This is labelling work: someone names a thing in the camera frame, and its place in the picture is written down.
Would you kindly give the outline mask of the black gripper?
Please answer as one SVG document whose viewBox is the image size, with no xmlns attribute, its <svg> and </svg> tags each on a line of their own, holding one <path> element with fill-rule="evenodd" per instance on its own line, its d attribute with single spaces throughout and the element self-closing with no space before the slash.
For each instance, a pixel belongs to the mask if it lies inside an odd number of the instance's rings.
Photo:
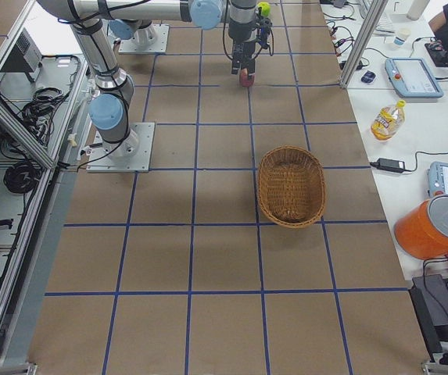
<svg viewBox="0 0 448 375">
<path fill-rule="evenodd" d="M 256 71 L 255 58 L 272 47 L 269 38 L 272 35 L 270 16 L 263 17 L 257 8 L 262 1 L 228 1 L 228 37 L 232 40 L 231 73 L 238 74 L 240 59 L 250 59 L 247 63 L 247 75 Z"/>
</svg>

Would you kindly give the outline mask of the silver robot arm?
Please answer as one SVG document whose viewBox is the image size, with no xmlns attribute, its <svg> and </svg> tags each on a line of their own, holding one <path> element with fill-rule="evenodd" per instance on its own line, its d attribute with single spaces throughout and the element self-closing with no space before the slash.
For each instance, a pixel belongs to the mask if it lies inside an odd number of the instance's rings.
<svg viewBox="0 0 448 375">
<path fill-rule="evenodd" d="M 263 50 L 274 54 L 270 5 L 258 1 L 183 1 L 181 15 L 202 30 L 222 26 L 224 54 L 231 61 L 231 73 L 240 84 L 254 82 L 256 59 Z M 109 27 L 118 41 L 130 45 L 134 53 L 148 53 L 159 44 L 162 25 L 150 20 L 110 20 Z"/>
<path fill-rule="evenodd" d="M 138 151 L 138 134 L 129 124 L 134 94 L 131 76 L 119 67 L 102 21 L 123 21 L 129 31 L 151 20 L 180 20 L 210 30 L 225 20 L 222 1 L 40 1 L 47 13 L 70 25 L 84 53 L 99 96 L 89 115 L 102 137 L 107 159 L 129 160 Z"/>
</svg>

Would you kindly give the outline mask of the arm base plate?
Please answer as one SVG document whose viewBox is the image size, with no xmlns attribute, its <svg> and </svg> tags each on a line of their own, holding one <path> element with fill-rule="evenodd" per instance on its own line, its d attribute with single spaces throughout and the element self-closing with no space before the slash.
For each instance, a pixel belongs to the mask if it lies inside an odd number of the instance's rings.
<svg viewBox="0 0 448 375">
<path fill-rule="evenodd" d="M 102 141 L 101 134 L 95 132 L 95 143 L 101 146 L 93 148 L 90 162 L 85 166 L 89 173 L 130 173 L 149 171 L 152 144 L 156 125 L 150 123 L 132 123 L 130 135 L 121 145 L 112 145 Z"/>
<path fill-rule="evenodd" d="M 124 55 L 155 55 L 164 54 L 170 27 L 167 24 L 150 24 L 136 30 L 131 38 L 123 39 L 119 53 Z"/>
</svg>

